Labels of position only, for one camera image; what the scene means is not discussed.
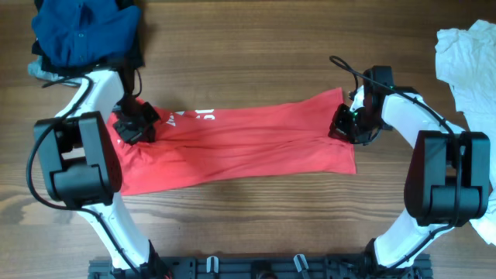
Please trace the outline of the red printed t-shirt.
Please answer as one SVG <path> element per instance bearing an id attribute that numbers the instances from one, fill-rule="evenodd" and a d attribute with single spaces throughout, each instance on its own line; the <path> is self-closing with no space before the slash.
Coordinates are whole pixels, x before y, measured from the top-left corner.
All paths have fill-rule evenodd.
<path id="1" fill-rule="evenodd" d="M 341 88 L 300 102 L 170 112 L 159 108 L 152 143 L 126 143 L 107 129 L 122 168 L 123 195 L 241 177 L 309 172 L 355 174 L 353 145 L 329 137 Z"/>

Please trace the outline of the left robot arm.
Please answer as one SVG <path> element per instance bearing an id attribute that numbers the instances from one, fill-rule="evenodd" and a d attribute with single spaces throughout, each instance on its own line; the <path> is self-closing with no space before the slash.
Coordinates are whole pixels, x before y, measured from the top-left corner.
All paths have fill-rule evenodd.
<path id="1" fill-rule="evenodd" d="M 36 122 L 26 163 L 26 183 L 39 203 L 77 212 L 92 226 L 111 256 L 109 278 L 173 276 L 122 200 L 122 169 L 105 126 L 115 108 L 138 112 L 133 91 L 140 79 L 125 66 L 57 79 L 79 89 L 55 117 Z"/>

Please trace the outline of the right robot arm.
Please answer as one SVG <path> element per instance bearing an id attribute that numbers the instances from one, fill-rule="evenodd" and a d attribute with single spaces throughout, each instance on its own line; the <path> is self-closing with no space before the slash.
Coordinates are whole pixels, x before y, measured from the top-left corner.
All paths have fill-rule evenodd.
<path id="1" fill-rule="evenodd" d="M 364 276 L 412 270 L 432 242 L 481 219 L 489 206 L 489 138 L 450 123 L 413 88 L 357 89 L 352 105 L 341 104 L 336 110 L 329 135 L 367 145 L 380 131 L 390 129 L 413 149 L 405 209 L 385 233 L 367 244 L 358 267 Z"/>

